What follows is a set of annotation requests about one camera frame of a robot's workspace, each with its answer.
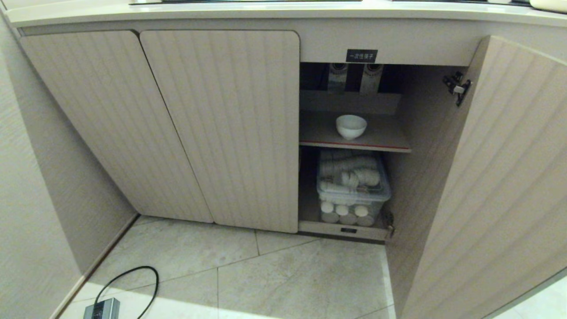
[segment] label sign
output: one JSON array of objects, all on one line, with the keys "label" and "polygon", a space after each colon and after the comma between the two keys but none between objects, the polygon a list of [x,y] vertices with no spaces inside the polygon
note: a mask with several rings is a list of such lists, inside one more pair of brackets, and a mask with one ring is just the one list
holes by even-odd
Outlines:
[{"label": "label sign", "polygon": [[348,49],[346,61],[352,63],[375,63],[378,50]]}]

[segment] countertop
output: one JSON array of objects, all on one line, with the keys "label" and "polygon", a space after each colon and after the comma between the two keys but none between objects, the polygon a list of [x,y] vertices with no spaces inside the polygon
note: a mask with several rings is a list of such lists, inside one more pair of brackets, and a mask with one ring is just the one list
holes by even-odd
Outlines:
[{"label": "countertop", "polygon": [[567,14],[485,3],[233,2],[130,6],[130,0],[74,0],[9,10],[15,27],[146,19],[392,18],[481,20],[567,27]]}]

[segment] baseboard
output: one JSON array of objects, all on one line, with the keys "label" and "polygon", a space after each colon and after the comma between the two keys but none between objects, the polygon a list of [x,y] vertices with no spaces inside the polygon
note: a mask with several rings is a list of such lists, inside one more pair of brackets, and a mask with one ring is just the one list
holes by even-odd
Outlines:
[{"label": "baseboard", "polygon": [[81,290],[83,285],[88,281],[91,275],[95,272],[95,270],[100,266],[106,256],[110,253],[110,251],[116,246],[116,244],[120,241],[120,239],[124,236],[124,234],[132,227],[136,219],[140,214],[135,214],[132,218],[118,231],[116,236],[110,241],[110,243],[104,248],[102,253],[95,259],[95,262],[92,263],[92,266],[87,269],[84,275],[82,275],[77,283],[73,285],[71,291],[65,296],[63,301],[57,306],[55,311],[49,316],[49,319],[56,319],[65,311],[67,306],[71,303],[75,295]]}]

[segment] marble floor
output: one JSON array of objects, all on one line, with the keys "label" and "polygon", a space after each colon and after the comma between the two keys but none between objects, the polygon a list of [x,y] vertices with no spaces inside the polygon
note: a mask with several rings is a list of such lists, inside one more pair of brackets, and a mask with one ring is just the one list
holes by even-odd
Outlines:
[{"label": "marble floor", "polygon": [[513,306],[494,319],[566,319],[567,277]]},{"label": "marble floor", "polygon": [[[100,289],[142,265],[159,271],[144,318],[395,319],[384,246],[140,217],[61,319],[83,317]],[[137,318],[153,272],[139,270],[101,297]]]}]

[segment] plastic storage box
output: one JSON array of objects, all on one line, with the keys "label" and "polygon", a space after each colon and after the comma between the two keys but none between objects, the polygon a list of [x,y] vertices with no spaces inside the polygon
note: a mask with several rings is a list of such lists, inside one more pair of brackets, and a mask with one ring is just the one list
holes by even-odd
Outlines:
[{"label": "plastic storage box", "polygon": [[377,153],[345,149],[321,151],[317,191],[323,222],[359,226],[372,226],[392,195]]}]

